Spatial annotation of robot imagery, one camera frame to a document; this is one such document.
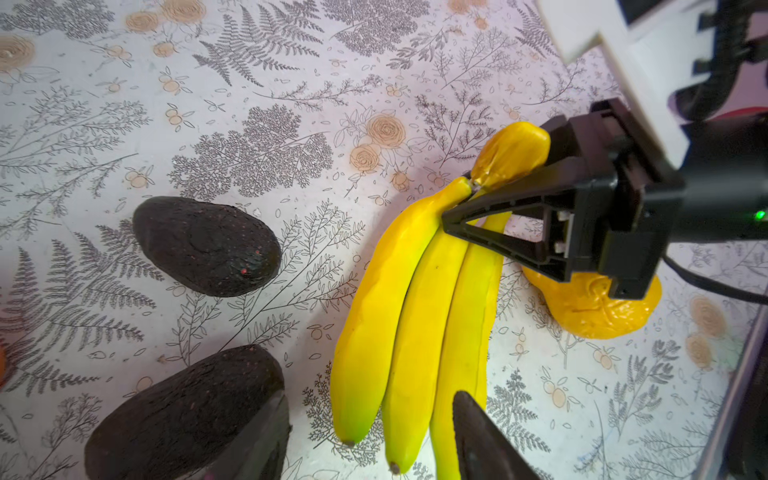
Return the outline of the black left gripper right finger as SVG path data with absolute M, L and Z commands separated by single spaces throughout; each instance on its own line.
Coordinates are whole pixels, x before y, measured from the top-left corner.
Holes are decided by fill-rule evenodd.
M 458 391 L 454 395 L 452 409 L 462 479 L 539 479 L 468 392 Z

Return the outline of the dark fake avocado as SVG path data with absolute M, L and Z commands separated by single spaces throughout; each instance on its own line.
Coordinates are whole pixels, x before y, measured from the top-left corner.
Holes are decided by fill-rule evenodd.
M 279 362 L 258 345 L 208 356 L 106 416 L 86 443 L 86 475 L 177 479 L 202 468 L 284 386 Z
M 281 266 L 274 232 L 233 206 L 153 197 L 136 208 L 132 228 L 149 261 L 208 296 L 237 297 L 260 289 Z

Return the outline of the yellow fake lemon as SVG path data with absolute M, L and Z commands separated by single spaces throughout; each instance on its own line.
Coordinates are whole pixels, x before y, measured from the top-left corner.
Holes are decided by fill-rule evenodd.
M 641 329 L 662 296 L 658 276 L 643 299 L 621 300 L 608 296 L 612 280 L 597 273 L 573 273 L 570 282 L 560 283 L 527 267 L 522 271 L 543 294 L 553 319 L 567 332 L 585 339 L 613 339 Z

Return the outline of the yellow fake banana bunch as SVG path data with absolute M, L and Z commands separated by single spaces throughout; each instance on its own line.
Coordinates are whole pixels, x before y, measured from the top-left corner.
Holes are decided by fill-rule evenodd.
M 468 247 L 441 227 L 443 211 L 486 186 L 525 174 L 546 158 L 548 134 L 510 125 L 460 177 L 406 208 L 381 236 L 354 296 L 330 373 L 336 437 L 362 442 L 383 425 L 390 470 L 408 471 L 426 435 L 450 302 Z

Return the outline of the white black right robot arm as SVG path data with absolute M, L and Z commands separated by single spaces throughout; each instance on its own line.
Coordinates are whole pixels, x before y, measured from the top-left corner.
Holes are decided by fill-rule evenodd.
M 543 167 L 444 213 L 444 230 L 546 277 L 639 300 L 674 242 L 767 236 L 767 117 L 720 119 L 763 1 L 541 1 L 561 59 L 600 48 L 622 99 L 547 121 Z

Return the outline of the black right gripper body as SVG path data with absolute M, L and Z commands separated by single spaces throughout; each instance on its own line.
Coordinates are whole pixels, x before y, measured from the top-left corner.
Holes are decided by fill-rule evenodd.
M 682 182 L 635 115 L 619 100 L 543 124 L 554 178 L 542 199 L 547 261 L 558 282 L 579 273 L 609 279 L 612 299 L 646 296 L 681 205 Z

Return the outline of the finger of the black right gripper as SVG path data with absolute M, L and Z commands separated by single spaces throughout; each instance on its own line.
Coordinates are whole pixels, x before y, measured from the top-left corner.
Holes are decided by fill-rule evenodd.
M 618 175 L 609 161 L 567 157 L 446 211 L 443 229 L 567 282 L 575 272 L 598 270 L 617 185 Z M 470 224 L 500 213 L 541 220 L 541 239 L 523 240 Z

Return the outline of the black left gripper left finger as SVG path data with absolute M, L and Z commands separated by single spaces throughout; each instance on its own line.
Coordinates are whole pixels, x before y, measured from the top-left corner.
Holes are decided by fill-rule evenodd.
M 282 389 L 249 407 L 229 394 L 215 393 L 186 429 L 197 463 L 187 479 L 278 479 L 291 432 Z

